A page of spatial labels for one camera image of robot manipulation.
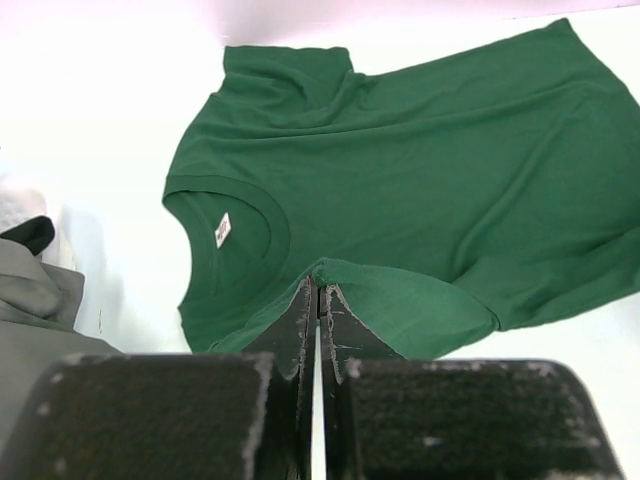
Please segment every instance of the green t-shirt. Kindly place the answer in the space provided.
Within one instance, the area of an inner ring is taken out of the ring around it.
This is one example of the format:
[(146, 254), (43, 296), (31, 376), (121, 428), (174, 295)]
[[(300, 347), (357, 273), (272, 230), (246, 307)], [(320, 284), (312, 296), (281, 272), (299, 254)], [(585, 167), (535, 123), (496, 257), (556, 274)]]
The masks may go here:
[(224, 67), (164, 198), (194, 351), (242, 349), (305, 275), (409, 358), (640, 288), (640, 109), (567, 20), (382, 75), (342, 48)]

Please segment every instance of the black foam block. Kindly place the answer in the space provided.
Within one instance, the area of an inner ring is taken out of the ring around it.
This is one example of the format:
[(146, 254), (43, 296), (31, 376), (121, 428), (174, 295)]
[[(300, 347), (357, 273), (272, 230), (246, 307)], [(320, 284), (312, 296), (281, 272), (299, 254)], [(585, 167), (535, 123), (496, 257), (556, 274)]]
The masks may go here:
[(336, 478), (619, 479), (589, 397), (546, 361), (351, 360)]
[(293, 479), (294, 412), (271, 354), (69, 357), (37, 383), (1, 478)]
[(300, 479), (311, 476), (313, 362), (318, 289), (302, 280), (289, 308), (243, 352), (272, 352), (274, 361), (296, 398), (296, 458)]
[(402, 357), (384, 343), (350, 309), (340, 287), (320, 291), (320, 333), (327, 474), (336, 478), (345, 461), (342, 450), (344, 415), (340, 384), (349, 359), (393, 360)]

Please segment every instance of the gray fabric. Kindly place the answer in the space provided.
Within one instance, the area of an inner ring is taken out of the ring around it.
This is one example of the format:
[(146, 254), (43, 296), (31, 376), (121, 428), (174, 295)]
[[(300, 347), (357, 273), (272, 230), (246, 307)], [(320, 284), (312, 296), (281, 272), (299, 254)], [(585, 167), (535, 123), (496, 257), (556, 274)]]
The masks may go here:
[(72, 353), (119, 353), (102, 340), (0, 320), (0, 451), (31, 387), (53, 362)]
[(84, 277), (0, 239), (0, 450), (38, 377), (72, 353), (118, 353), (73, 332)]
[(19, 243), (0, 239), (0, 320), (73, 331), (84, 277), (39, 262)]

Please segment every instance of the white surface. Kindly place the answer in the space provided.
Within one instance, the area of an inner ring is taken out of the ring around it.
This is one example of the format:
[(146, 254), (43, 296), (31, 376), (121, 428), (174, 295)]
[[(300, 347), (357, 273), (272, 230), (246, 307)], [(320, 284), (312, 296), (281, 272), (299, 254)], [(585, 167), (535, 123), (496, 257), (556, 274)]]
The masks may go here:
[[(128, 352), (188, 351), (175, 307), (189, 247), (161, 206), (187, 124), (222, 80), (222, 45), (343, 45), (356, 70), (429, 61), (607, 1), (307, 3), (0, 0), (0, 161), (57, 183), (87, 275), (82, 332)], [(640, 8), (569, 16), (640, 98)], [(587, 384), (629, 479), (640, 479), (640, 296), (495, 334), (456, 357), (539, 357)]]

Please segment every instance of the neck label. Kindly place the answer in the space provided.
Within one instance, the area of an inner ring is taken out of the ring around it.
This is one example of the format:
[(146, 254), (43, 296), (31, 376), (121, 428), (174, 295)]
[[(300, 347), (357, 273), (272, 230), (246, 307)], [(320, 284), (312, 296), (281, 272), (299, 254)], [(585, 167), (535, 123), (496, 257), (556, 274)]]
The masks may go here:
[(220, 220), (220, 225), (216, 228), (216, 247), (222, 247), (222, 244), (231, 233), (231, 220), (229, 213), (225, 213)]

